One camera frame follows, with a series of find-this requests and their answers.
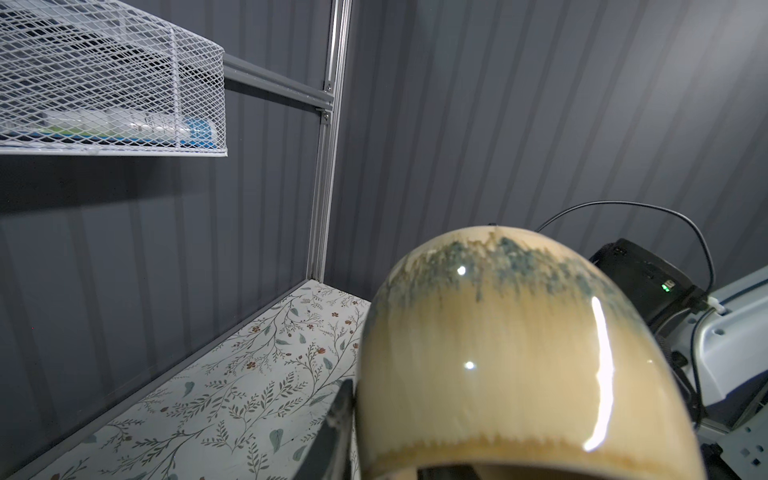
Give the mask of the beige speckled mug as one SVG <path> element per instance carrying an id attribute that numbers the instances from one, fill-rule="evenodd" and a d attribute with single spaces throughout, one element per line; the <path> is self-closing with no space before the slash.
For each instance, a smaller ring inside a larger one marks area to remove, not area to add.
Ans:
<path id="1" fill-rule="evenodd" d="M 591 262 L 535 232 L 477 226 L 404 256 L 357 361 L 361 475 L 702 479 L 656 339 Z"/>

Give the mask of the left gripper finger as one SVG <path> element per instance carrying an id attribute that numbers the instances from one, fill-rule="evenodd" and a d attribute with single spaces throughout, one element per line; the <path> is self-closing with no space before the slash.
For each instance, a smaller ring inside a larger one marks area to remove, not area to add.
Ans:
<path id="1" fill-rule="evenodd" d="M 342 382 L 294 480 L 352 478 L 350 449 L 354 426 L 354 383 Z"/>

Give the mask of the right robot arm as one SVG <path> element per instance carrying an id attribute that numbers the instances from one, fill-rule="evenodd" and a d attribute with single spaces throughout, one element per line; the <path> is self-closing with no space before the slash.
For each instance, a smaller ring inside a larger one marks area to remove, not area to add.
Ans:
<path id="1" fill-rule="evenodd" d="M 767 476 L 767 270 L 706 294 L 625 239 L 591 262 L 630 298 L 670 366 L 710 479 Z"/>

